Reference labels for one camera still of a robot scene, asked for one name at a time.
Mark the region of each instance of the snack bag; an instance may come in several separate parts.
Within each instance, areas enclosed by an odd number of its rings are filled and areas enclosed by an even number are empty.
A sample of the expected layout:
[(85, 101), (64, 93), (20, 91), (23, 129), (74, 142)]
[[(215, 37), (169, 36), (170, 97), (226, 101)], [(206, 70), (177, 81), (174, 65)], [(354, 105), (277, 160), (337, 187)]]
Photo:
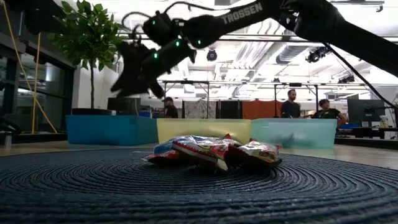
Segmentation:
[[(258, 142), (257, 139), (255, 139), (255, 138), (250, 138), (249, 142), (252, 142), (252, 141), (257, 141), (257, 142)], [(282, 145), (281, 145), (281, 144), (274, 144), (274, 146), (276, 146), (276, 148), (278, 149), (278, 152), (279, 152), (279, 150), (282, 149)]]
[(272, 144), (251, 141), (238, 149), (249, 156), (245, 158), (245, 165), (248, 167), (275, 167), (282, 162), (282, 159), (278, 158), (278, 147)]
[(192, 136), (192, 139), (175, 140), (172, 149), (185, 154), (192, 161), (214, 172), (225, 172), (228, 166), (224, 161), (224, 156), (233, 145), (241, 146), (230, 138)]
[(191, 139), (191, 138), (192, 138), (191, 136), (179, 136), (179, 137), (172, 138), (165, 143), (158, 144), (154, 148), (154, 154), (161, 154), (164, 152), (171, 151), (173, 141), (175, 141), (175, 140), (183, 140), (183, 139)]
[(174, 150), (153, 154), (142, 158), (143, 161), (151, 162), (160, 166), (183, 166), (189, 165), (191, 162), (180, 156), (180, 153)]

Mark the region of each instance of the translucent bin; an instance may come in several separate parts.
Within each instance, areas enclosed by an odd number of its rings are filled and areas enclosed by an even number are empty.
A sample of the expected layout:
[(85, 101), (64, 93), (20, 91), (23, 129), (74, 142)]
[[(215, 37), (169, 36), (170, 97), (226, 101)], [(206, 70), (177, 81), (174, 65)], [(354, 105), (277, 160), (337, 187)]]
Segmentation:
[(246, 119), (157, 119), (159, 143), (176, 136), (196, 135), (223, 137), (230, 134), (234, 140), (246, 144), (250, 139), (251, 120)]
[(156, 119), (130, 115), (68, 115), (68, 142), (136, 146), (157, 142)]
[(336, 128), (335, 119), (265, 118), (252, 121), (251, 137), (286, 148), (329, 149)]

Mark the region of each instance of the blue plastic bin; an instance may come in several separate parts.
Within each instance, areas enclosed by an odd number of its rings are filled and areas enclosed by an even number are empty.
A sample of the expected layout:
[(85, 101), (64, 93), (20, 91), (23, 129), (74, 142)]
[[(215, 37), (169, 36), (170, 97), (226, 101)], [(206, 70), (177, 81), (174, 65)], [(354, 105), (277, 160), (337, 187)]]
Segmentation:
[(156, 119), (140, 116), (68, 115), (68, 142), (136, 146), (157, 142)]
[(146, 111), (145, 111), (145, 112), (142, 112), (142, 111), (141, 111), (141, 112), (139, 113), (139, 116), (143, 116), (143, 117), (146, 117), (146, 118), (150, 118), (150, 112), (146, 112)]
[(335, 119), (265, 118), (252, 121), (251, 136), (286, 148), (330, 149), (336, 128)]

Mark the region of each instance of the yellow plastic bin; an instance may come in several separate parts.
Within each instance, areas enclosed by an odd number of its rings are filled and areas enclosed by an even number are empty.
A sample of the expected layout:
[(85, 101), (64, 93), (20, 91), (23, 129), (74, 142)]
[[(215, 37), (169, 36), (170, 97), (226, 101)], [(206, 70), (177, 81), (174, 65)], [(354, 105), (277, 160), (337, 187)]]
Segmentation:
[(250, 139), (251, 120), (246, 119), (157, 119), (159, 143), (176, 136), (204, 136), (222, 138), (230, 134), (234, 140), (246, 144)]

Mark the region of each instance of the round woven rug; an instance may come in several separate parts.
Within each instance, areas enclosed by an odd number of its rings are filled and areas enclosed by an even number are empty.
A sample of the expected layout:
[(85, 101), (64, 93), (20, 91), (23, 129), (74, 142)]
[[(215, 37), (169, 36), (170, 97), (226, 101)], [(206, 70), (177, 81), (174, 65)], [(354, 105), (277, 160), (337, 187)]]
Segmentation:
[(271, 172), (211, 175), (148, 154), (0, 157), (0, 223), (398, 223), (398, 170), (283, 154)]

